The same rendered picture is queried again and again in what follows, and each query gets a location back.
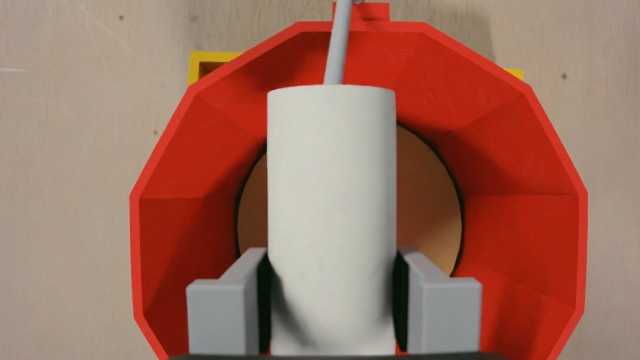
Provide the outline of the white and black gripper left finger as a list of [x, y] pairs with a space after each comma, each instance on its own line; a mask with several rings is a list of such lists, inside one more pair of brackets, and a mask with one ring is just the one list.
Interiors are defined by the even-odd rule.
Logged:
[[270, 260], [249, 248], [218, 280], [187, 287], [190, 353], [266, 354], [271, 342]]

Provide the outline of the yellow shallow tray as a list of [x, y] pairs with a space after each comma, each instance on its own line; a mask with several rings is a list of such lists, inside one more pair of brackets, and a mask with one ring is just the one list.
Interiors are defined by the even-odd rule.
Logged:
[[[190, 51], [188, 87], [241, 54], [243, 53]], [[505, 70], [523, 80], [523, 70]]]

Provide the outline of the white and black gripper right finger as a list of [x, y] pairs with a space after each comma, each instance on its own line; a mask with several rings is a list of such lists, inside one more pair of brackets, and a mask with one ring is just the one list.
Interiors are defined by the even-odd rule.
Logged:
[[401, 353], [480, 351], [483, 285], [450, 278], [415, 247], [397, 247], [395, 340]]

